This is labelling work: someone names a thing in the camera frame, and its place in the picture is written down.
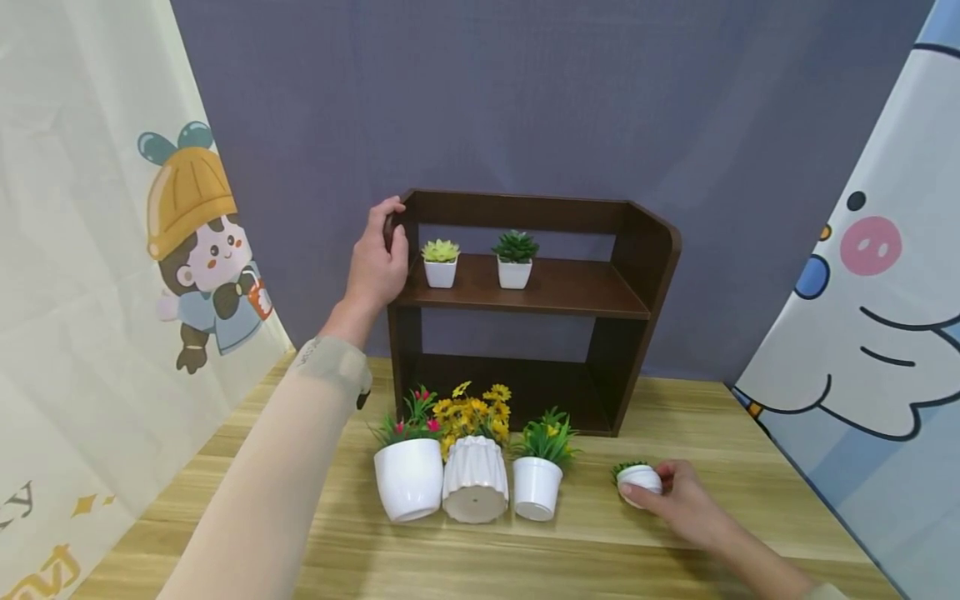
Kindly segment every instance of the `purple-gray wall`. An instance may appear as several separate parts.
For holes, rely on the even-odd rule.
[[[733,381],[777,317],[931,0],[173,0],[291,338],[409,187],[631,199],[684,253],[645,371]],[[443,234],[443,230],[432,231]],[[491,231],[457,231],[487,249]],[[543,236],[543,255],[609,240]],[[429,312],[429,348],[579,359],[590,322]],[[369,350],[387,355],[381,323]]]

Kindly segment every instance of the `yellow knit hat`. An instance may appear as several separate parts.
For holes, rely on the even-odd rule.
[[[163,260],[202,225],[236,211],[220,157],[200,147],[177,150],[150,188],[147,252]]]

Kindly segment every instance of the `dark brown shelf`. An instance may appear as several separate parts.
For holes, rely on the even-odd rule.
[[[514,431],[557,406],[570,414],[570,424],[584,435],[612,434],[586,364],[421,354],[409,376],[413,381],[428,381],[434,389],[447,392],[468,378],[472,381],[469,390],[477,397],[491,384],[509,386],[516,400],[510,401],[510,425]]]
[[[493,255],[461,254],[456,281],[447,290],[427,285],[423,261],[418,260],[396,303],[400,306],[650,319],[650,311],[611,263],[589,260],[537,258],[530,281],[523,290],[500,288]]]
[[[587,435],[616,436],[680,258],[680,234],[649,210],[625,201],[580,200],[410,190],[406,210],[388,221],[385,239],[403,225],[410,277],[387,309],[396,409],[417,384],[441,394],[471,380],[514,391],[511,424],[521,429],[553,406]],[[420,260],[420,226],[565,231],[615,236],[609,262],[538,256],[524,290],[500,289],[496,258],[462,254],[453,287],[432,289]],[[425,354],[423,308],[553,313],[593,318],[583,363]]]

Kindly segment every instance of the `cartoon bunny ears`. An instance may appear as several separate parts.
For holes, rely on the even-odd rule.
[[[154,132],[142,133],[136,139],[136,147],[140,155],[159,166],[162,166],[177,150],[194,147],[209,149],[212,145],[213,133],[210,132],[210,127],[206,123],[200,121],[191,121],[183,126],[177,138],[177,146],[170,143],[166,137]]]

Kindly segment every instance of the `dark green succulent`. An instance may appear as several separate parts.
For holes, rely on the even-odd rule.
[[[493,253],[503,262],[522,264],[530,262],[539,250],[540,244],[534,241],[533,236],[516,229],[501,235],[500,243],[493,247]]]

